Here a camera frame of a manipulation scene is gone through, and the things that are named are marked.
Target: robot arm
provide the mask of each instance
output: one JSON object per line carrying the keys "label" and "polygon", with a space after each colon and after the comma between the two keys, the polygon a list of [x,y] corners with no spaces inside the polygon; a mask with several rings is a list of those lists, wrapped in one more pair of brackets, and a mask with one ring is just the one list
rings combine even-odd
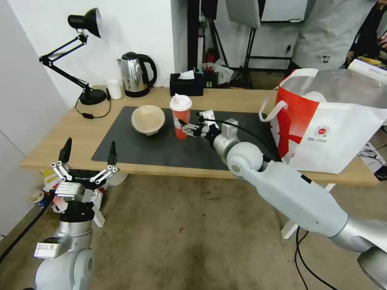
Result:
{"label": "robot arm", "polygon": [[101,172],[72,169],[67,164],[71,144],[69,138],[58,161],[52,163],[61,179],[55,194],[67,202],[67,208],[60,215],[55,234],[36,245],[34,256],[45,259],[36,272],[37,290],[88,289],[94,267],[94,254],[90,249],[94,218],[91,194],[118,172],[114,142],[110,147],[108,166]]}
{"label": "robot arm", "polygon": [[[305,175],[282,162],[265,162],[260,149],[240,142],[236,128],[217,125],[213,111],[199,114],[199,125],[182,124],[190,136],[202,136],[216,149],[229,170],[252,184],[258,194],[301,228],[330,238],[338,246],[361,252],[358,263],[365,274],[387,290],[387,224],[350,217],[333,196]],[[233,119],[227,122],[237,124]]]}

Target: black tissue box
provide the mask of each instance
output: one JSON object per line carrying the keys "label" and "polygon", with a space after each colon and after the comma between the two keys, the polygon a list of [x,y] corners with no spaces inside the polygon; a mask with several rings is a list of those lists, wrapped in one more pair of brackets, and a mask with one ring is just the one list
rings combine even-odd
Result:
{"label": "black tissue box", "polygon": [[175,94],[195,96],[203,95],[203,75],[194,74],[195,79],[181,80],[180,74],[171,74],[169,79],[169,92],[171,97]]}

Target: electric kettle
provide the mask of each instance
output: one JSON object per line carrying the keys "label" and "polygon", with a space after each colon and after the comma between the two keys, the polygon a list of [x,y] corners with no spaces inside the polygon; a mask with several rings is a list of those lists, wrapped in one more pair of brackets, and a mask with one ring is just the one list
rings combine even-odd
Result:
{"label": "electric kettle", "polygon": [[[117,59],[120,66],[122,83],[125,95],[129,97],[142,97],[149,93],[149,88],[154,85],[157,78],[157,70],[154,61],[145,54],[128,52]],[[153,71],[153,78],[148,79],[148,72],[145,62],[150,64]]]}

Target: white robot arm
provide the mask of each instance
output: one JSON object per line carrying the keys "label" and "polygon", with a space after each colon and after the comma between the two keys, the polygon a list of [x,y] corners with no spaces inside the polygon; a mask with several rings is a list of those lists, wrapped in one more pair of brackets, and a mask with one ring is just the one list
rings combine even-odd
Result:
{"label": "white robot arm", "polygon": [[202,136],[229,170],[252,184],[258,194],[301,228],[330,238],[338,246],[360,252],[358,263],[378,287],[387,290],[387,224],[350,217],[320,185],[282,162],[265,162],[260,149],[236,137],[234,119],[222,130],[211,121],[213,111],[201,112],[199,125],[184,124],[190,136]]}

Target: table leg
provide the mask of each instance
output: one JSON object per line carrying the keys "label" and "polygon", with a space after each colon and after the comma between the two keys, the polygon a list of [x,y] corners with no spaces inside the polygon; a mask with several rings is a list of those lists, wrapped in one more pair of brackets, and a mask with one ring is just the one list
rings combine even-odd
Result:
{"label": "table leg", "polygon": [[[327,190],[328,192],[332,190],[332,188],[335,186],[336,184],[335,183],[329,183],[326,187],[325,187],[325,190]],[[289,239],[292,234],[294,234],[294,232],[297,230],[298,228],[298,225],[293,223],[291,220],[288,220],[288,222],[286,223],[286,225],[284,225],[284,227],[282,228],[281,230],[281,233],[282,233],[282,237],[284,239]]]}

